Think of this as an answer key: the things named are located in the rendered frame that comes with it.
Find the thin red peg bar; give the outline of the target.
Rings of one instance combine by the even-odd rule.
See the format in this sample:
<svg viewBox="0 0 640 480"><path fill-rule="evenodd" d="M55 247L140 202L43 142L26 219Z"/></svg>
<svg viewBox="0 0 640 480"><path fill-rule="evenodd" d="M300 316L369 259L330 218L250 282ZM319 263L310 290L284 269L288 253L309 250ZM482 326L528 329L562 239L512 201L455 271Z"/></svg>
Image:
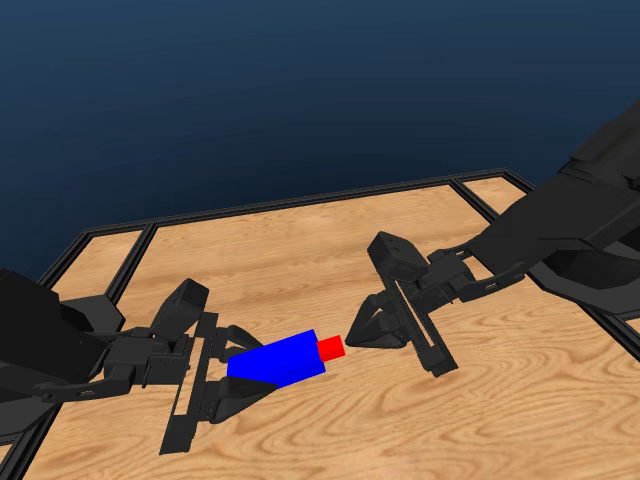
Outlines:
<svg viewBox="0 0 640 480"><path fill-rule="evenodd" d="M316 342L319 358L323 363L343 357L345 349L339 335L325 338Z"/></svg>

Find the blue hollow socket block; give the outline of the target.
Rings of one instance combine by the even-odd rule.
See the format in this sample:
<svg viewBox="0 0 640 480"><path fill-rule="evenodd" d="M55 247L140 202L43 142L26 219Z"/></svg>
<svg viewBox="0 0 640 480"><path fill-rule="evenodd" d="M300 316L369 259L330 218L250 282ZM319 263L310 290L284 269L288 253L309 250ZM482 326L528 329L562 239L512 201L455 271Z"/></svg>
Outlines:
<svg viewBox="0 0 640 480"><path fill-rule="evenodd" d="M317 347L317 336L308 330L231 357L227 375L287 387L326 372Z"/></svg>

